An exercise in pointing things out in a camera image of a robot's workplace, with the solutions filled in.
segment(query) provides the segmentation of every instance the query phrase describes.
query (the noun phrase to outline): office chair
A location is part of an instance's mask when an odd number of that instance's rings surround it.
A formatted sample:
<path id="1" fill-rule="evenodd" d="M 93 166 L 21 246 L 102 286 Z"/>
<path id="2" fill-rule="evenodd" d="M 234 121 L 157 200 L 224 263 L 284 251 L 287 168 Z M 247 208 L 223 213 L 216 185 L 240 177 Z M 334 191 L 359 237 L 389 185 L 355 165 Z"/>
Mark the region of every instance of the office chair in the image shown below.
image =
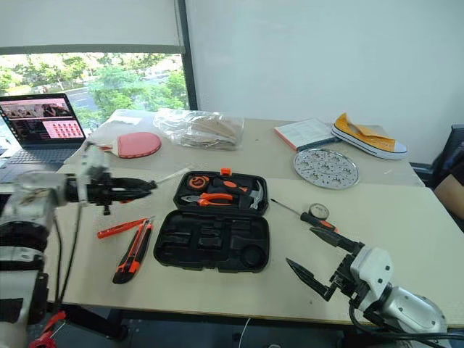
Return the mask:
<path id="1" fill-rule="evenodd" d="M 464 125 L 452 125 L 447 143 L 442 153 L 434 160 L 431 165 L 424 163 L 411 162 L 415 173 L 424 182 L 427 187 L 435 189 L 442 182 L 449 169 L 446 164 L 447 160 L 454 154 L 456 149 L 464 143 Z"/>

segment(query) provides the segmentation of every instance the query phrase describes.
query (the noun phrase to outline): black tool case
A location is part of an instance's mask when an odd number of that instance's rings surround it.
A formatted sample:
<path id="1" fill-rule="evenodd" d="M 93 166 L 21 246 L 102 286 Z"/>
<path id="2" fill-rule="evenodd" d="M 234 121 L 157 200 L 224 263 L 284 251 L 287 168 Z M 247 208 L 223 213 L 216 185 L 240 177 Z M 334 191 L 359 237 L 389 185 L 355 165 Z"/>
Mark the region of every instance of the black tool case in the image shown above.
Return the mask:
<path id="1" fill-rule="evenodd" d="M 178 210 L 166 216 L 153 250 L 161 264 L 189 270 L 217 268 L 220 272 L 256 273 L 268 263 L 269 226 L 262 217 L 268 208 L 266 181 L 259 176 L 221 173 L 189 172 L 182 178 L 174 196 Z M 199 176 L 207 177 L 209 183 L 203 189 L 191 188 L 189 182 Z M 216 186 L 218 180 L 232 181 L 247 192 Z M 254 199 L 249 193 L 259 190 L 258 182 L 262 199 L 257 209 L 252 209 Z M 203 192 L 231 194 L 233 201 L 215 199 L 212 202 L 231 205 L 200 207 L 198 202 L 182 200 Z"/>

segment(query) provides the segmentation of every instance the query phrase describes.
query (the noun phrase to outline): laptop screen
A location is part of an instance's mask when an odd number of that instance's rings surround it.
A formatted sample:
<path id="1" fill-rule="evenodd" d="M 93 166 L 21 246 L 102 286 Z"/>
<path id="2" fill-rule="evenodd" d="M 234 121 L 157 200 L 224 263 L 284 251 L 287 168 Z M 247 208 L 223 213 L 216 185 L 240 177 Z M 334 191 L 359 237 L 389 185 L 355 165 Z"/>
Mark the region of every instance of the laptop screen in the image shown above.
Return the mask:
<path id="1" fill-rule="evenodd" d="M 76 143 L 86 138 L 65 95 L 2 97 L 0 114 L 22 145 Z"/>

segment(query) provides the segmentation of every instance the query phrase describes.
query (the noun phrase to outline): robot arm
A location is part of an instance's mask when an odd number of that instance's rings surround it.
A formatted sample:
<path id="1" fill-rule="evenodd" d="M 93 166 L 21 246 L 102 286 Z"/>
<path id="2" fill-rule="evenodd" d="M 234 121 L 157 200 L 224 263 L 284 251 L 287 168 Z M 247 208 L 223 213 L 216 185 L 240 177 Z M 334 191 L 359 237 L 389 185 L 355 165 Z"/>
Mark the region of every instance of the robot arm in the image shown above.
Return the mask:
<path id="1" fill-rule="evenodd" d="M 399 286 L 392 286 L 390 280 L 393 275 L 393 265 L 388 252 L 351 241 L 324 228 L 310 230 L 330 245 L 341 247 L 349 254 L 332 275 L 330 286 L 315 280 L 310 271 L 287 259 L 287 263 L 305 284 L 326 301 L 330 300 L 336 289 L 340 289 L 342 294 L 350 298 L 350 317 L 355 325 L 359 324 L 354 317 L 354 311 L 357 309 L 370 322 L 392 331 L 380 333 L 364 329 L 365 332 L 390 339 L 416 340 L 419 343 L 411 342 L 414 347 L 426 345 L 450 347 L 446 339 L 427 341 L 426 334 L 429 334 L 428 339 L 432 339 L 434 335 L 437 337 L 453 335 L 446 333 L 445 316 L 432 301 Z"/>
<path id="2" fill-rule="evenodd" d="M 26 326 L 45 315 L 44 250 L 55 209 L 68 202 L 92 203 L 108 215 L 113 201 L 142 198 L 157 187 L 154 181 L 111 178 L 105 156 L 90 144 L 76 175 L 26 173 L 14 183 L 0 217 L 0 348 L 24 347 Z"/>

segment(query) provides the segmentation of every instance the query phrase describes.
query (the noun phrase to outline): white shoe sole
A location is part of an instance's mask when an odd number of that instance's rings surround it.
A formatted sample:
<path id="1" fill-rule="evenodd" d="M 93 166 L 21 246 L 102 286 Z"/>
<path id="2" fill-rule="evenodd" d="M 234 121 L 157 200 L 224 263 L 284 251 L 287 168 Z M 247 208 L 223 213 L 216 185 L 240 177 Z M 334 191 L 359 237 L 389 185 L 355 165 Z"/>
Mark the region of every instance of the white shoe sole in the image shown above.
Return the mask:
<path id="1" fill-rule="evenodd" d="M 337 127 L 335 127 L 335 125 L 332 126 L 332 134 L 334 134 L 337 138 L 340 138 L 341 140 L 346 141 L 347 143 L 350 143 L 359 149 L 362 149 L 368 154 L 372 154 L 373 156 L 380 157 L 385 160 L 402 160 L 407 155 L 407 150 L 405 152 L 390 152 L 378 149 L 359 139 L 356 139 L 354 136 L 342 132 Z"/>

